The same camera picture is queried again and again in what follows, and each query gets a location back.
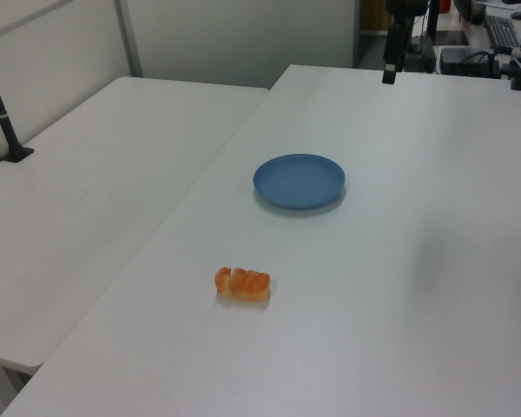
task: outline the wall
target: wall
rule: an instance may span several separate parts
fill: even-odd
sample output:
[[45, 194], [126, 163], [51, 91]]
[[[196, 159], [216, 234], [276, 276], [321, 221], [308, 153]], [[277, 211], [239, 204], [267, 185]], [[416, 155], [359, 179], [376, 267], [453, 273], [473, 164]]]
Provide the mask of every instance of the wall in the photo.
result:
[[351, 68], [358, 3], [121, 0], [145, 77], [264, 88], [292, 63]]
[[0, 36], [0, 93], [21, 143], [127, 75], [113, 0], [75, 0]]

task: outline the white table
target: white table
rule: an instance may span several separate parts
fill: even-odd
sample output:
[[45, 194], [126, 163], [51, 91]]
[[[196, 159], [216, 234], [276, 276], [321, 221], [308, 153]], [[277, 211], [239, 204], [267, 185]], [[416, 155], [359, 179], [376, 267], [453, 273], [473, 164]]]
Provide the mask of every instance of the white table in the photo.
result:
[[266, 93], [121, 78], [0, 163], [1, 365], [49, 358]]
[[[291, 67], [4, 417], [521, 417], [521, 92], [380, 80]], [[254, 194], [294, 152], [340, 205]], [[269, 302], [219, 300], [222, 266]]]

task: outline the keyboard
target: keyboard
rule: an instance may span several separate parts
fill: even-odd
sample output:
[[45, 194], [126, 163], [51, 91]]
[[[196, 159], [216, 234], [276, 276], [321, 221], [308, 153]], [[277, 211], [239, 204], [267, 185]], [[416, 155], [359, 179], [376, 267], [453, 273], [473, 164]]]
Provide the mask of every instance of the keyboard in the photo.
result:
[[486, 15], [485, 26], [492, 46], [517, 48], [521, 45], [521, 38], [511, 19]]

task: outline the plate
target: plate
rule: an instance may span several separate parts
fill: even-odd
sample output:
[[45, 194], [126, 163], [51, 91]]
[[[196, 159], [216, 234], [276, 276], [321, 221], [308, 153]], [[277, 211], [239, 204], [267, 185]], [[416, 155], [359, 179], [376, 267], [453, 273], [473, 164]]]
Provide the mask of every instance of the plate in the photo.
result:
[[263, 163], [253, 185], [268, 202], [285, 209], [315, 209], [341, 195], [346, 181], [336, 162], [318, 155], [292, 154]]

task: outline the orange object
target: orange object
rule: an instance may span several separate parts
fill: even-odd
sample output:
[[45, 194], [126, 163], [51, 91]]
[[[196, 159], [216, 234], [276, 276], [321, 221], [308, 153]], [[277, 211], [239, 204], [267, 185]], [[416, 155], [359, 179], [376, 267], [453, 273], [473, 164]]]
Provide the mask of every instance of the orange object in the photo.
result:
[[242, 268], [220, 268], [214, 278], [220, 297], [241, 301], [265, 301], [270, 291], [270, 275]]

